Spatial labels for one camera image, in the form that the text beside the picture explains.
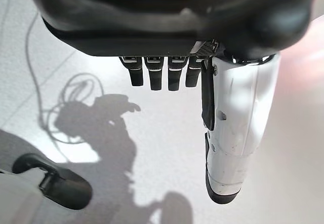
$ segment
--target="white plastic casing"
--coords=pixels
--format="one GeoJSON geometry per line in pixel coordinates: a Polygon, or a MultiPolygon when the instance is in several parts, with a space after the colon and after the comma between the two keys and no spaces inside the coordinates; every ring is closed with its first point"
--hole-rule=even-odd
{"type": "Polygon", "coordinates": [[[280,56],[240,66],[213,59],[215,127],[208,132],[208,179],[218,195],[236,194],[262,139],[278,77],[280,56]]]}
{"type": "Polygon", "coordinates": [[[44,172],[33,168],[22,174],[0,174],[0,223],[30,224],[42,204],[38,189],[44,172]]]}

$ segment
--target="floor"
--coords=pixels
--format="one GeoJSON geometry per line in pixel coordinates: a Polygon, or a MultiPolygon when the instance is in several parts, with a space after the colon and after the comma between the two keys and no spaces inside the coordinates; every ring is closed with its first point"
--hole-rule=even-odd
{"type": "Polygon", "coordinates": [[[322,223],[323,18],[283,51],[263,141],[225,206],[206,191],[199,85],[172,93],[164,74],[164,89],[151,92],[146,73],[133,88],[117,58],[54,38],[32,0],[0,0],[0,22],[0,168],[38,152],[94,189],[82,211],[44,200],[34,224],[322,223]]]}

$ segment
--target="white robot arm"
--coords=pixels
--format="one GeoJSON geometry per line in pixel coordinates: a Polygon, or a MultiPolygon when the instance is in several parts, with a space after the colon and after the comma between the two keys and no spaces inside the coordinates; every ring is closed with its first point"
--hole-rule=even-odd
{"type": "Polygon", "coordinates": [[[206,184],[216,203],[229,203],[241,189],[267,124],[279,61],[280,56],[274,55],[247,65],[219,58],[202,63],[202,79],[213,80],[209,90],[214,90],[214,98],[209,102],[214,105],[207,110],[214,124],[207,122],[206,184]]]}

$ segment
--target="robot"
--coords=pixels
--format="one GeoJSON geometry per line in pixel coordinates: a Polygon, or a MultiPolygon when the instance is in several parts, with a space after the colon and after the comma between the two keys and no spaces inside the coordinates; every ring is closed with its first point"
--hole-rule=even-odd
{"type": "Polygon", "coordinates": [[[118,56],[133,86],[144,66],[161,90],[201,73],[207,129],[206,185],[218,204],[233,201],[262,139],[272,104],[280,50],[306,32],[314,0],[34,0],[45,26],[92,56],[118,56]]]}

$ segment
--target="screw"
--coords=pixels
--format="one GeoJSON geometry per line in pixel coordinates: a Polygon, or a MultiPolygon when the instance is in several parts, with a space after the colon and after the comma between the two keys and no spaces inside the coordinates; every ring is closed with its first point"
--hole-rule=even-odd
{"type": "Polygon", "coordinates": [[[218,73],[217,66],[214,67],[214,76],[216,76],[218,73]]]}

